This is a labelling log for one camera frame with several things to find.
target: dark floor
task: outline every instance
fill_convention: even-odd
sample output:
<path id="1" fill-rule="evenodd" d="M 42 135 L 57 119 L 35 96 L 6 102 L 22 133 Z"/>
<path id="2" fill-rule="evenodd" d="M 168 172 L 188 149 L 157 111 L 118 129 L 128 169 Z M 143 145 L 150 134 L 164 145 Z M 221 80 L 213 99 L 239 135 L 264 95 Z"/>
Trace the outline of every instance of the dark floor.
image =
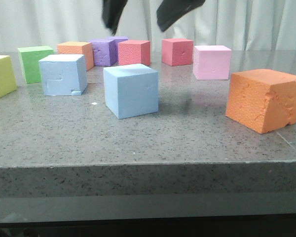
<path id="1" fill-rule="evenodd" d="M 296 237 L 296 214 L 0 225 L 0 237 L 36 233 L 40 237 Z"/>

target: red foam cube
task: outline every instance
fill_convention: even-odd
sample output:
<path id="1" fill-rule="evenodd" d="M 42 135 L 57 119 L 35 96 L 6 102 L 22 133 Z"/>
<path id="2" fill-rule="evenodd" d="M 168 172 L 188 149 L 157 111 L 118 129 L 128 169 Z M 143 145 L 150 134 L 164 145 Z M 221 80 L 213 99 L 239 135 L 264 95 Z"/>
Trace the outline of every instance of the red foam cube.
<path id="1" fill-rule="evenodd" d="M 150 65 L 150 41 L 130 39 L 118 43 L 118 64 L 138 63 Z"/>
<path id="2" fill-rule="evenodd" d="M 193 41 L 190 39 L 163 39 L 162 62 L 170 66 L 192 64 Z"/>

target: curtain fold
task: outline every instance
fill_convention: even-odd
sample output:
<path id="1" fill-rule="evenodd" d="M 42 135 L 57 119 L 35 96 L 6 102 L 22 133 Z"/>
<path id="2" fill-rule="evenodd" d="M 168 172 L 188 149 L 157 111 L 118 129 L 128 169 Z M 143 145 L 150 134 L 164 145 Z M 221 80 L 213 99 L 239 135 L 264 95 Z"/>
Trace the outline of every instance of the curtain fold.
<path id="1" fill-rule="evenodd" d="M 150 40 L 153 51 L 165 38 L 233 50 L 296 49 L 296 0 L 206 0 L 164 33 L 156 20 L 161 3 L 128 0 L 117 35 Z M 0 0 L 0 52 L 105 38 L 101 15 L 102 0 Z"/>

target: pink foam cube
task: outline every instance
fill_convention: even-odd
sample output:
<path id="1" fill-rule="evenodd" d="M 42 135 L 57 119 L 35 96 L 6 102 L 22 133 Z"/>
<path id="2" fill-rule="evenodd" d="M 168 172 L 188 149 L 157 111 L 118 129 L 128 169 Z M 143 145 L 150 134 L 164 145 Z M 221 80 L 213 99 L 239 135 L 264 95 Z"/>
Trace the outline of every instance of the pink foam cube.
<path id="1" fill-rule="evenodd" d="M 170 66 L 192 64 L 193 41 L 190 39 L 163 39 L 162 62 Z"/>
<path id="2" fill-rule="evenodd" d="M 118 64 L 138 63 L 150 65 L 150 41 L 130 39 L 118 43 Z"/>
<path id="3" fill-rule="evenodd" d="M 231 49 L 223 45 L 194 47 L 193 73 L 198 80 L 228 80 Z"/>

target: cube face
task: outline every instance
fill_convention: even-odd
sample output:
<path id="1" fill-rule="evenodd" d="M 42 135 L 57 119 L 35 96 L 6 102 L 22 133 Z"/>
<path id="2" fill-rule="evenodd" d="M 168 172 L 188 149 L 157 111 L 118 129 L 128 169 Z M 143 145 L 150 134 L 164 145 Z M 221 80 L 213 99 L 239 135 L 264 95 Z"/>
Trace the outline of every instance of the cube face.
<path id="1" fill-rule="evenodd" d="M 18 48 L 22 74 L 27 84 L 41 82 L 38 61 L 54 50 L 49 46 Z"/>
<path id="2" fill-rule="evenodd" d="M 231 49 L 223 45 L 194 47 L 193 73 L 198 80 L 229 78 Z"/>
<path id="3" fill-rule="evenodd" d="M 150 41 L 127 40 L 118 43 L 118 64 L 150 65 Z"/>
<path id="4" fill-rule="evenodd" d="M 10 56 L 0 55 L 0 98 L 17 89 Z"/>
<path id="5" fill-rule="evenodd" d="M 233 73 L 226 116 L 258 133 L 296 123 L 296 76 L 267 69 Z"/>
<path id="6" fill-rule="evenodd" d="M 161 59 L 170 66 L 192 64 L 193 41 L 190 39 L 163 39 Z"/>
<path id="7" fill-rule="evenodd" d="M 114 40 L 115 41 L 115 50 L 116 50 L 116 60 L 118 61 L 118 43 L 127 41 L 127 36 L 108 36 L 106 37 L 107 40 Z"/>
<path id="8" fill-rule="evenodd" d="M 83 54 L 50 55 L 39 67 L 44 95 L 81 95 L 88 85 Z"/>
<path id="9" fill-rule="evenodd" d="M 119 119 L 158 111 L 158 72 L 143 65 L 104 68 L 105 102 Z"/>
<path id="10" fill-rule="evenodd" d="M 116 45 L 113 39 L 93 39 L 90 42 L 95 66 L 112 66 L 117 62 Z"/>
<path id="11" fill-rule="evenodd" d="M 58 54 L 83 54 L 86 69 L 94 67 L 92 45 L 89 42 L 68 41 L 57 45 Z"/>

